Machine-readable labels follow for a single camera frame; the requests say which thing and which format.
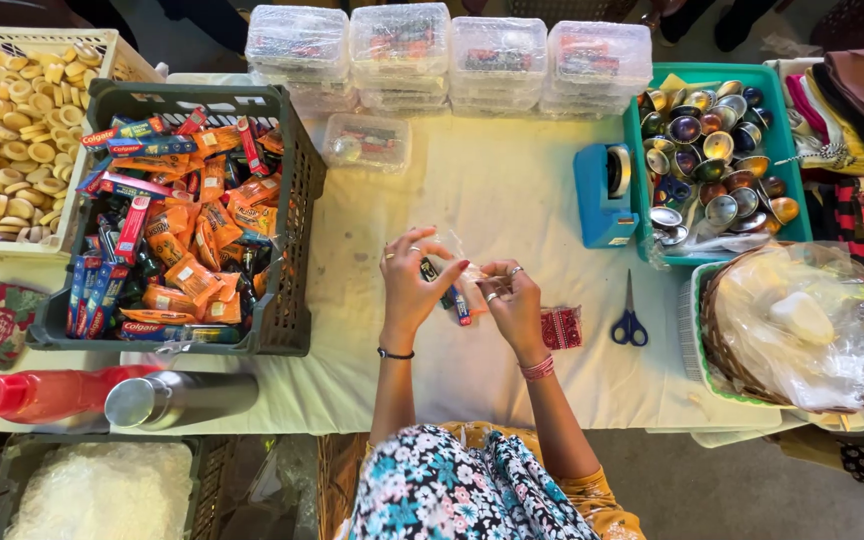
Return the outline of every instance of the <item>blue tape dispenser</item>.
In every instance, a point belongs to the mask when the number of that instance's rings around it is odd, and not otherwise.
[[[630,202],[632,158],[622,143],[590,144],[572,160],[579,199],[582,244],[586,248],[619,248],[629,243],[639,215]]]

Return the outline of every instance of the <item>person's leg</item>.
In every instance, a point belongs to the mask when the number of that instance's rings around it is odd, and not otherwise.
[[[249,23],[229,0],[158,0],[169,19],[189,19],[226,49],[242,56],[246,52]]]
[[[95,28],[113,28],[133,49],[138,51],[138,41],[129,28],[129,23],[115,9],[110,0],[65,0],[75,15],[88,21]]]
[[[715,25],[715,45],[729,53],[749,37],[752,25],[772,9],[779,0],[735,0]]]
[[[715,0],[688,0],[678,11],[663,17],[658,23],[658,30],[668,43],[678,43],[685,36],[696,20],[702,17]]]

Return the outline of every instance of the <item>teal plastic tray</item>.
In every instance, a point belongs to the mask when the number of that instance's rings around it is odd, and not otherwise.
[[[776,72],[764,65],[736,64],[736,63],[692,63],[692,62],[660,62],[652,64],[654,78],[649,83],[650,89],[656,89],[666,80],[666,77],[675,73],[687,83],[707,83],[722,81],[741,81],[747,87],[758,87],[765,94],[764,107],[774,114],[774,122],[771,129],[762,130],[762,145],[765,147],[765,156],[771,161],[766,175],[777,176],[785,180],[788,186],[786,195],[798,201],[800,213],[798,217],[782,227],[778,232],[779,240],[795,242],[811,242],[812,229],[809,224],[809,215],[806,212],[805,191],[802,188],[802,177],[799,176],[799,166],[795,161],[783,165],[774,165],[779,160],[786,160],[795,156],[795,145],[792,142],[792,130],[789,128],[788,117],[786,117],[786,103],[783,98],[782,87],[779,85],[779,77]],[[652,222],[649,220],[648,178],[645,175],[644,150],[640,133],[639,110],[635,102],[626,111],[622,118],[625,127],[625,140],[632,147],[634,141],[634,176],[631,190],[631,207],[639,215],[638,228],[635,230],[635,243],[638,256],[642,261],[648,261],[646,252],[646,241],[651,244]],[[698,266],[706,263],[719,263],[732,259],[734,255],[723,254],[722,256],[666,256],[667,264],[678,264],[685,266]]]

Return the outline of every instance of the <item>hand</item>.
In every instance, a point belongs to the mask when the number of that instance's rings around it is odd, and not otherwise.
[[[531,367],[549,356],[543,340],[542,290],[525,270],[519,270],[511,276],[513,268],[517,266],[519,263],[513,259],[497,260],[483,266],[482,272],[502,280],[511,279],[511,297],[505,300],[493,298],[488,303],[488,310],[495,318],[502,338],[515,351],[518,364]],[[486,298],[496,292],[496,285],[489,281],[479,283],[479,287]]]
[[[379,335],[379,347],[393,355],[408,356],[412,352],[419,326],[469,266],[467,260],[454,260],[434,281],[424,280],[419,275],[423,257],[452,259],[452,253],[441,244],[425,240],[432,235],[435,227],[409,230],[385,247],[378,263],[385,278],[385,325]]]

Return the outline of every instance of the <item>pink bangle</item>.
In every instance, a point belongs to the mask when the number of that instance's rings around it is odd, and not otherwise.
[[[549,354],[549,357],[532,367],[518,366],[518,369],[522,370],[522,377],[527,383],[534,383],[552,375],[552,372],[555,371],[555,363],[552,361],[552,354]]]

